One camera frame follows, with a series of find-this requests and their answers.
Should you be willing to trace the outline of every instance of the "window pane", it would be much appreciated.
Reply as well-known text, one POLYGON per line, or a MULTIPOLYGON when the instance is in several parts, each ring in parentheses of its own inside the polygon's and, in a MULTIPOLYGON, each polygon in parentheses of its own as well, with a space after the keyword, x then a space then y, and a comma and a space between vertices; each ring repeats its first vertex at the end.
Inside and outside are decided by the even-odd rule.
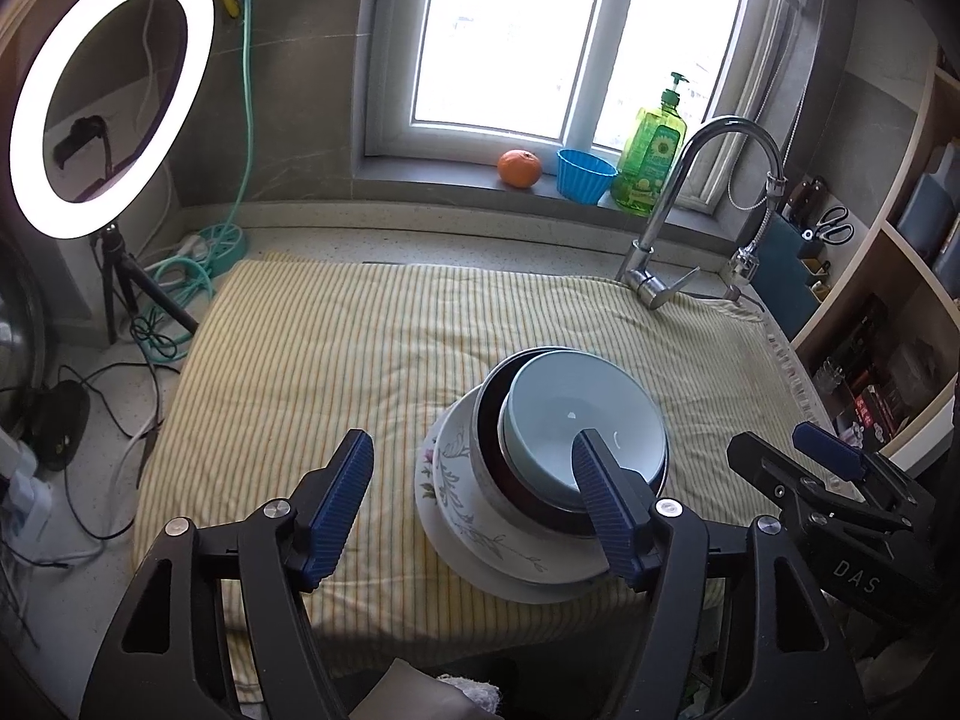
POLYGON ((560 138, 593 0, 430 0, 414 116, 560 138))
POLYGON ((637 110, 659 105, 672 82, 680 84, 680 115, 695 129, 707 113, 740 0, 631 0, 594 142, 623 148, 637 110))

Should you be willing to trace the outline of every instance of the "white glowing ring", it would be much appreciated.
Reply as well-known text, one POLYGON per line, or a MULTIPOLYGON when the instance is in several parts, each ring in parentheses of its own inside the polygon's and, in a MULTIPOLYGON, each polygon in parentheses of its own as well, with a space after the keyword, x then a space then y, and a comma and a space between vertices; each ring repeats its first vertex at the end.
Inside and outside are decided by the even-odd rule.
POLYGON ((186 52, 170 105, 140 157, 90 200, 66 202, 50 186, 43 161, 43 132, 50 100, 70 57, 103 18, 129 0, 80 0, 43 44, 27 73, 13 114, 10 175, 23 215, 53 238, 79 238, 99 230, 140 194, 184 125, 200 88, 213 39, 213 0, 177 0, 186 15, 186 52))

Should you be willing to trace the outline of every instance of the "window frame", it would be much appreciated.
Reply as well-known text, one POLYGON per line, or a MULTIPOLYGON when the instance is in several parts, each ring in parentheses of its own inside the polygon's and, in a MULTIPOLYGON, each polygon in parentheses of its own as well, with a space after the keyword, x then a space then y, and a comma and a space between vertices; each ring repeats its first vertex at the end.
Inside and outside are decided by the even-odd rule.
MULTIPOLYGON (((587 39, 558 140, 467 124, 414 119, 419 57, 430 0, 376 0, 371 36, 366 121, 368 156, 414 157, 496 165, 508 148, 526 148, 555 175, 558 148, 579 148, 616 163, 619 151, 592 143, 613 74, 630 0, 595 0, 587 39)), ((784 0, 740 0, 736 24, 721 66, 707 118, 722 113, 752 116, 773 69, 786 22, 784 0)), ((689 122, 690 129, 699 122, 689 122)), ((712 213, 726 190, 740 151, 728 137, 704 149, 683 185, 678 204, 712 213)))

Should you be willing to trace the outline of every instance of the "blue gripper pad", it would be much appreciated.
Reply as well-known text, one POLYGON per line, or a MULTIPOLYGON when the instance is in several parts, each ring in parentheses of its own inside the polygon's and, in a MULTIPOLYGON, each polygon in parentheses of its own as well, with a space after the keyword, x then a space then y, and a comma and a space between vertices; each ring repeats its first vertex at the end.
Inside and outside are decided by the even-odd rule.
POLYGON ((373 476, 373 440, 362 433, 349 455, 332 471, 323 503, 310 523, 310 556, 301 571, 306 586, 314 590, 337 567, 344 543, 373 476))
POLYGON ((610 570, 623 577, 631 589, 640 589, 643 565, 637 554, 637 536, 641 528, 650 524, 648 507, 630 486, 626 473, 597 431, 582 430, 574 437, 570 459, 610 570))
POLYGON ((859 450, 846 445, 837 436, 830 435, 812 422, 801 422, 793 429, 793 446, 845 482, 863 480, 865 471, 859 450))

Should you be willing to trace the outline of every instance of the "scissors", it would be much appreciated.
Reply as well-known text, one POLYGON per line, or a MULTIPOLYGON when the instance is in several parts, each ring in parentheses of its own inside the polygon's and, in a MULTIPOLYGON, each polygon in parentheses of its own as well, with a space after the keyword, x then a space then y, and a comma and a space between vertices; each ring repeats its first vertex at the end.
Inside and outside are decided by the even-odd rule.
POLYGON ((832 247, 847 244, 853 240, 853 225, 841 224, 850 215, 850 211, 844 205, 834 205, 827 208, 824 215, 820 218, 813 229, 803 230, 803 240, 823 241, 832 247))

